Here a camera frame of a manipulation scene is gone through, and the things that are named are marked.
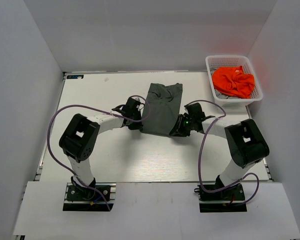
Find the dark grey t-shirt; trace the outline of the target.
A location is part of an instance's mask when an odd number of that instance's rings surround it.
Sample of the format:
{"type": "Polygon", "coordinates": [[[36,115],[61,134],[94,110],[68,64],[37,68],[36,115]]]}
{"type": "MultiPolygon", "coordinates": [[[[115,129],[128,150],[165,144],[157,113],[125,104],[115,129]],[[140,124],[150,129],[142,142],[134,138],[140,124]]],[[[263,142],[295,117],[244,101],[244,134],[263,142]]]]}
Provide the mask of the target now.
{"type": "Polygon", "coordinates": [[[151,83],[142,112],[143,134],[168,137],[180,112],[183,85],[151,83]]]}

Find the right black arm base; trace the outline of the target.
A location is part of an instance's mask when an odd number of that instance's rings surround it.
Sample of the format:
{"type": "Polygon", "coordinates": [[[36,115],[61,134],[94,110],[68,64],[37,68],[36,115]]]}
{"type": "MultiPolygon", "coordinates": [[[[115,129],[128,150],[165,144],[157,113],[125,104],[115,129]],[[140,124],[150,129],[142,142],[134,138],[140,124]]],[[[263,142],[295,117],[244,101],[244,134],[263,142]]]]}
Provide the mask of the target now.
{"type": "Polygon", "coordinates": [[[198,185],[194,190],[198,195],[200,213],[244,213],[247,212],[246,198],[241,184],[216,193],[207,193],[198,185]]]}

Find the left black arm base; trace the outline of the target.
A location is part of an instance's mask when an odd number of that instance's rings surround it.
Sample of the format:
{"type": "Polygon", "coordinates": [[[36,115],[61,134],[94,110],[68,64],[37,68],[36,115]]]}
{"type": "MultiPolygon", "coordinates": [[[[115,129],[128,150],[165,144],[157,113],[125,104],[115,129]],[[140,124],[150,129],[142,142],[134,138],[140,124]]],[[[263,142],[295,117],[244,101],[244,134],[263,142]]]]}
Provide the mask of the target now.
{"type": "MultiPolygon", "coordinates": [[[[115,203],[116,184],[100,183],[96,184],[95,188],[103,194],[111,210],[115,203]]],[[[83,190],[82,187],[68,183],[62,210],[64,212],[108,212],[107,204],[98,192],[91,189],[83,190]]]]}

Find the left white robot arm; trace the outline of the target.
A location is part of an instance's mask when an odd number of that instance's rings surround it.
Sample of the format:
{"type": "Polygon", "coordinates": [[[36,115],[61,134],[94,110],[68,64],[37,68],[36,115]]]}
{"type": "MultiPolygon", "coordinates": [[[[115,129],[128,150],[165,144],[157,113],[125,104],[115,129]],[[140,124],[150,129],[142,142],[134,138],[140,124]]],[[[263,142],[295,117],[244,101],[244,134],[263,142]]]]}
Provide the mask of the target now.
{"type": "Polygon", "coordinates": [[[129,97],[126,104],[113,108],[109,114],[101,113],[87,117],[77,113],[70,120],[59,140],[59,146],[74,172],[71,183],[84,199],[89,200],[96,193],[96,180],[91,171],[90,155],[94,150],[97,136],[124,127],[129,130],[142,129],[141,105],[138,97],[129,97]]]}

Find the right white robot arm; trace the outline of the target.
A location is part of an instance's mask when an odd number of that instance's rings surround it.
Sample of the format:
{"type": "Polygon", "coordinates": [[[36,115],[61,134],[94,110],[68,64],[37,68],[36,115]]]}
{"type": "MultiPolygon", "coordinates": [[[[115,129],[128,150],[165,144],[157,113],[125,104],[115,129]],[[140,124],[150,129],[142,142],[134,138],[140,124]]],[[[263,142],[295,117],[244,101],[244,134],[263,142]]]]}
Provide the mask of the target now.
{"type": "Polygon", "coordinates": [[[270,154],[270,148],[253,119],[241,122],[226,122],[226,111],[221,116],[207,116],[198,100],[184,106],[186,112],[179,114],[169,133],[171,137],[188,137],[192,131],[203,134],[198,154],[198,179],[200,188],[208,194],[216,194],[226,200],[234,193],[234,187],[251,174],[248,170],[270,154]],[[227,141],[231,160],[225,170],[215,180],[216,189],[208,190],[202,181],[201,161],[208,135],[217,136],[227,141]]]}

